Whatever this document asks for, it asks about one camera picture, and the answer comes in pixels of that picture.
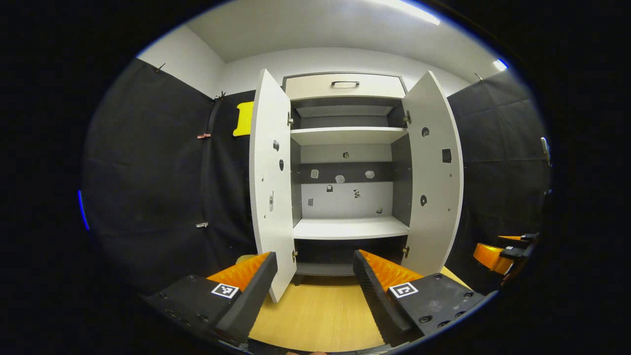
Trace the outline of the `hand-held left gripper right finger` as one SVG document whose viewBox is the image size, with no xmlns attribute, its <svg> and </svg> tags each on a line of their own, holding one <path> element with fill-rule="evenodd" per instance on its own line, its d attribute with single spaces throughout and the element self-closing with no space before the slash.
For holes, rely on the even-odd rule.
<svg viewBox="0 0 631 355">
<path fill-rule="evenodd" d="M 437 337 L 494 296 L 442 273 L 421 276 L 362 249 L 353 254 L 353 272 L 383 341 L 394 348 Z"/>
</svg>

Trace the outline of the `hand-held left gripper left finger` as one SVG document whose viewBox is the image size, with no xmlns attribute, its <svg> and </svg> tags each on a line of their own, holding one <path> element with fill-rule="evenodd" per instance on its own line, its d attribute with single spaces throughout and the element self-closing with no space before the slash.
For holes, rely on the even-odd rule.
<svg viewBox="0 0 631 355">
<path fill-rule="evenodd" d="M 212 276 L 185 276 L 144 301 L 196 337 L 238 346 L 247 342 L 277 271 L 277 254 L 264 252 Z"/>
</svg>

